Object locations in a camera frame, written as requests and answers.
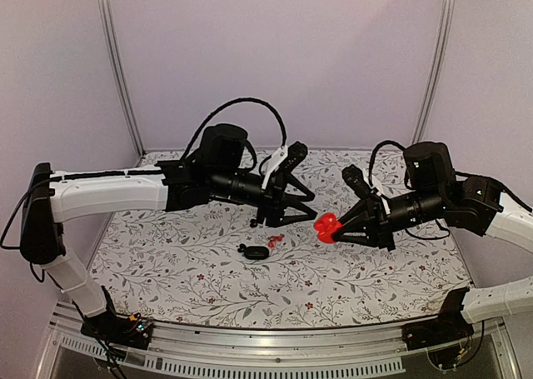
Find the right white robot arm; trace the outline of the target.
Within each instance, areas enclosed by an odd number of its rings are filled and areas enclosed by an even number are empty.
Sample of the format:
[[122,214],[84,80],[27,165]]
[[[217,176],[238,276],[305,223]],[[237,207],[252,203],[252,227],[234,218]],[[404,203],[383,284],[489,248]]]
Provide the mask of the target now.
[[[386,197],[373,179],[376,155],[384,146],[402,151],[408,193]],[[385,140],[372,150],[367,174],[352,165],[342,170],[342,177],[359,201],[339,218],[328,213],[316,221],[314,228],[324,243],[349,242],[392,251],[395,232],[442,219],[447,227],[500,239],[532,253],[532,207],[495,178],[455,170],[443,142],[403,147]],[[532,276],[448,292],[430,331],[437,342],[448,342],[463,323],[525,312],[532,312]]]

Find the red earbud charging case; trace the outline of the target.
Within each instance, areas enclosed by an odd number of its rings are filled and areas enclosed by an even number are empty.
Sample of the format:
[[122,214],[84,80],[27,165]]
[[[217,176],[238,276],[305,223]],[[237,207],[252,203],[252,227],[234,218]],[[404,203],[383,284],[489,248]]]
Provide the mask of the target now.
[[313,228],[316,231],[317,238],[325,244],[334,244],[333,234],[342,227],[335,214],[328,212],[319,217]]

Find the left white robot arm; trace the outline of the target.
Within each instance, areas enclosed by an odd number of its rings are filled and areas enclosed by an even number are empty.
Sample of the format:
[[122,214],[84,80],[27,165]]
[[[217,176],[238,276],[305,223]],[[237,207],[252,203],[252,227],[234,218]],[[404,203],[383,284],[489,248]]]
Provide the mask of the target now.
[[103,288],[64,245],[63,223],[124,211],[184,211],[211,201],[255,207],[255,224],[268,227],[316,217],[307,206],[313,192],[292,173],[306,158],[306,145],[280,146],[266,160],[263,174],[241,166],[243,153],[253,151],[243,128],[217,124],[204,130],[194,152],[151,166],[71,173],[54,172],[49,163],[40,163],[15,208],[22,215],[16,249],[92,319],[96,332],[115,341],[124,332],[122,319],[114,315]]

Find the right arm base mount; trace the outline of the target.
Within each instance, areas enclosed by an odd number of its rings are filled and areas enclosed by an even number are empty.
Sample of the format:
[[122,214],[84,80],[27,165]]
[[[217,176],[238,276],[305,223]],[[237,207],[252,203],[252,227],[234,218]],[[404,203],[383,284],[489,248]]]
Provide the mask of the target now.
[[462,302],[469,290],[463,287],[449,292],[436,317],[403,325],[402,341],[407,349],[417,350],[471,337],[474,328],[461,315]]

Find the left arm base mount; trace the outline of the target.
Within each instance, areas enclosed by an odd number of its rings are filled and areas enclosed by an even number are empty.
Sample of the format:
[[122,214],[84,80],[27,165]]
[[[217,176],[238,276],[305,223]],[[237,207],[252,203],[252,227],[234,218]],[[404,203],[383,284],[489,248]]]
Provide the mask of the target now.
[[81,333],[102,342],[109,342],[141,350],[148,349],[152,339],[153,320],[140,313],[131,316],[117,314],[111,296],[102,286],[106,309],[94,317],[83,317]]

